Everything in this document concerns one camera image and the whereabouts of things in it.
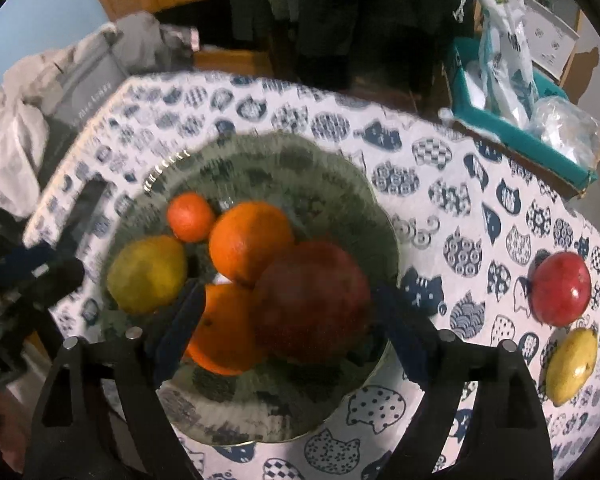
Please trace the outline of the person's left hand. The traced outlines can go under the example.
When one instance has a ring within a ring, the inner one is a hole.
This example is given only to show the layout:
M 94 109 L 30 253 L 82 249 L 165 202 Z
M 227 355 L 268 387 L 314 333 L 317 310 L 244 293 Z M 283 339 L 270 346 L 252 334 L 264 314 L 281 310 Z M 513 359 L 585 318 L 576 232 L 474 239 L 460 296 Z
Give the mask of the person's left hand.
M 23 472 L 29 438 L 21 404 L 8 389 L 0 390 L 0 454 L 16 474 Z

